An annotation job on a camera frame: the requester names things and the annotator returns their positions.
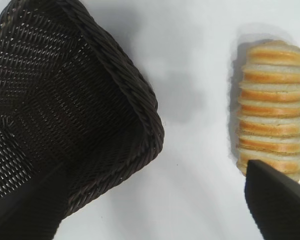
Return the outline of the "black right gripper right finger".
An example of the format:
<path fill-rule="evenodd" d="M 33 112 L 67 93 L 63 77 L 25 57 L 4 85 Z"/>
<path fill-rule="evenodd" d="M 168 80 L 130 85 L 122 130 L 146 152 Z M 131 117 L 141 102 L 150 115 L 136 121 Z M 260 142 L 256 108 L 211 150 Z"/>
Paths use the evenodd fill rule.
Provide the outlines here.
<path fill-rule="evenodd" d="M 300 184 L 260 160 L 249 160 L 244 197 L 265 240 L 300 240 Z"/>

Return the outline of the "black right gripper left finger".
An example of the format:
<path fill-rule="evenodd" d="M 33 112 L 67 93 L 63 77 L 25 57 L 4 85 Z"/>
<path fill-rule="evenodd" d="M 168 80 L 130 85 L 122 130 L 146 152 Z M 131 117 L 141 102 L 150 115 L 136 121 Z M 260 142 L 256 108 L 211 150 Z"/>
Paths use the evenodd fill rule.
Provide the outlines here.
<path fill-rule="evenodd" d="M 51 240 L 66 207 L 66 172 L 61 163 L 0 199 L 0 240 Z"/>

